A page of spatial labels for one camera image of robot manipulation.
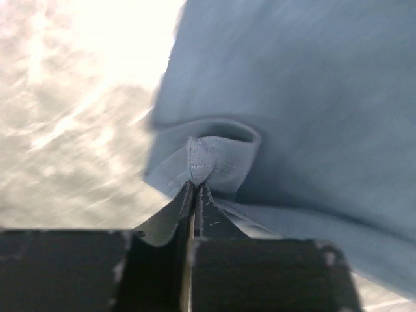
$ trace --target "fabric fold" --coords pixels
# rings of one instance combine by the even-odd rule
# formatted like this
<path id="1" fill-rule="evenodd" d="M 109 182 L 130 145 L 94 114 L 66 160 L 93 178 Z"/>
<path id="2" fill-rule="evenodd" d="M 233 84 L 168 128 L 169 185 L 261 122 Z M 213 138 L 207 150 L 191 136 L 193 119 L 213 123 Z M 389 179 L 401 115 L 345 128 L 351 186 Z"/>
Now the fabric fold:
<path id="1" fill-rule="evenodd" d="M 252 128 L 229 120 L 213 120 L 198 129 L 201 124 L 188 123 L 169 130 L 170 137 L 177 133 L 175 137 L 185 143 L 159 164 L 153 161 L 145 182 L 171 198 L 186 181 L 195 185 L 205 182 L 213 194 L 228 198 L 236 194 L 252 167 L 261 138 Z M 186 140 L 181 130 L 192 126 L 195 127 L 192 133 L 200 136 Z M 213 136 L 217 131 L 222 136 Z"/>

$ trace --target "black tongs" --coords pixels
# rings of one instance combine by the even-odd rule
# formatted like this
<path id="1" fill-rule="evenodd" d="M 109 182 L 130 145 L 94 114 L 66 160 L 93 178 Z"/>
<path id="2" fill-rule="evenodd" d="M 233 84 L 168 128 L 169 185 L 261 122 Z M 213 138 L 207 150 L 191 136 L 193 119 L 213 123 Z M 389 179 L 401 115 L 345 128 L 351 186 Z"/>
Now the black tongs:
<path id="1" fill-rule="evenodd" d="M 359 312 L 345 257 L 323 240 L 244 234 L 206 185 L 136 229 L 0 233 L 0 311 Z"/>

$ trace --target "light blue fabric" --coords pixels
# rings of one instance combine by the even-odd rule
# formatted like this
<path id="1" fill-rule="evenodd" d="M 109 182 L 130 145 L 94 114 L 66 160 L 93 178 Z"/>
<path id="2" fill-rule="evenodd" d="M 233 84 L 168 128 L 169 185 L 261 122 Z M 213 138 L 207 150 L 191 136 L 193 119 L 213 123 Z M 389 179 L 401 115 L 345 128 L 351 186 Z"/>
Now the light blue fabric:
<path id="1" fill-rule="evenodd" d="M 157 189 L 206 181 L 416 294 L 415 1 L 189 0 L 152 126 Z"/>

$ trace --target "stitching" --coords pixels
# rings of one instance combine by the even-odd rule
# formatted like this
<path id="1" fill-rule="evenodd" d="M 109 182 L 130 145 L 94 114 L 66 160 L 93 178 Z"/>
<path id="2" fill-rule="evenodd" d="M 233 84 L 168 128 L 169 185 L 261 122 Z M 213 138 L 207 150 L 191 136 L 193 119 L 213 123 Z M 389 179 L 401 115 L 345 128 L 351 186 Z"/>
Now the stitching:
<path id="1" fill-rule="evenodd" d="M 211 164 L 207 164 L 205 166 L 191 166 L 191 168 L 210 168 L 210 167 L 212 167 Z"/>
<path id="2" fill-rule="evenodd" d="M 170 185 L 172 185 L 172 183 L 173 182 L 175 182 L 176 180 L 178 180 L 181 176 L 183 176 L 184 174 L 186 173 L 186 171 L 185 172 L 182 172 L 181 174 L 179 174 L 175 179 L 173 179 L 171 182 L 169 182 L 168 184 L 166 184 L 166 186 L 165 187 L 170 187 Z"/>
<path id="3" fill-rule="evenodd" d="M 220 164 L 224 164 L 226 166 L 229 166 L 230 168 L 234 168 L 234 169 L 238 169 L 239 168 L 238 166 L 232 166 L 232 165 L 230 165 L 230 164 L 228 164 L 228 163 L 226 163 L 224 161 L 217 161 L 217 162 L 220 163 Z M 206 164 L 205 166 L 191 166 L 191 168 L 210 168 L 212 166 L 213 166 L 212 164 Z"/>
<path id="4" fill-rule="evenodd" d="M 222 172 L 222 171 L 220 171 L 220 170 L 214 170 L 215 172 L 218 172 L 219 174 L 224 174 L 225 176 L 228 176 L 229 174 L 227 174 L 227 173 L 225 173 L 225 172 Z"/>
<path id="5" fill-rule="evenodd" d="M 224 164 L 224 165 L 226 165 L 226 166 L 229 166 L 229 167 L 231 167 L 231 168 L 234 168 L 234 169 L 237 169 L 238 168 L 238 166 L 232 166 L 232 165 L 230 165 L 230 164 L 228 164 L 228 163 L 226 163 L 226 162 L 224 162 L 224 161 L 217 161 L 218 163 L 220 163 L 220 164 Z"/>
<path id="6" fill-rule="evenodd" d="M 194 177 L 194 179 L 201 179 L 201 178 L 203 178 L 203 177 L 207 177 L 208 175 L 207 174 L 205 174 L 205 175 L 197 175 L 197 176 L 195 176 Z"/>

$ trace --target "clamp jaw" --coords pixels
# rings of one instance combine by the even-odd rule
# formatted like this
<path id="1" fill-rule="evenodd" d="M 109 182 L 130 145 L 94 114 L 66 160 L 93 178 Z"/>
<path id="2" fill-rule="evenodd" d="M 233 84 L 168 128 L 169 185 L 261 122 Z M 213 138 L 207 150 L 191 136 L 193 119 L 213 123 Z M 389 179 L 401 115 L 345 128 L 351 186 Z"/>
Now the clamp jaw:
<path id="1" fill-rule="evenodd" d="M 0 311 L 360 312 L 327 241 L 251 239 L 191 182 L 130 231 L 0 233 Z"/>

